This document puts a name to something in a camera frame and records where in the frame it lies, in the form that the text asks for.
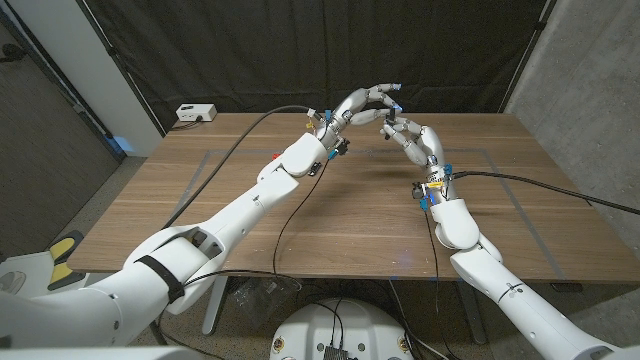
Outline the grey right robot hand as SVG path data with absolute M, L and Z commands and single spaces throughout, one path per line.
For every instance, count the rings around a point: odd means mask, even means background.
M 407 158 L 423 171 L 424 192 L 435 205 L 458 198 L 452 176 L 446 172 L 443 146 L 433 128 L 396 117 L 386 119 L 380 133 L 386 140 L 398 143 Z

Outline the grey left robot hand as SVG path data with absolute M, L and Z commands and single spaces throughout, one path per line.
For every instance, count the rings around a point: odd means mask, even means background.
M 392 110 L 396 114 L 401 113 L 402 107 L 387 95 L 387 92 L 400 90 L 401 87 L 399 83 L 385 83 L 355 90 L 333 110 L 330 118 L 318 130 L 316 138 L 329 150 L 338 144 L 340 133 L 348 125 L 366 125 L 384 118 Z M 363 110 L 368 103 L 372 102 L 380 102 L 385 105 L 385 108 Z

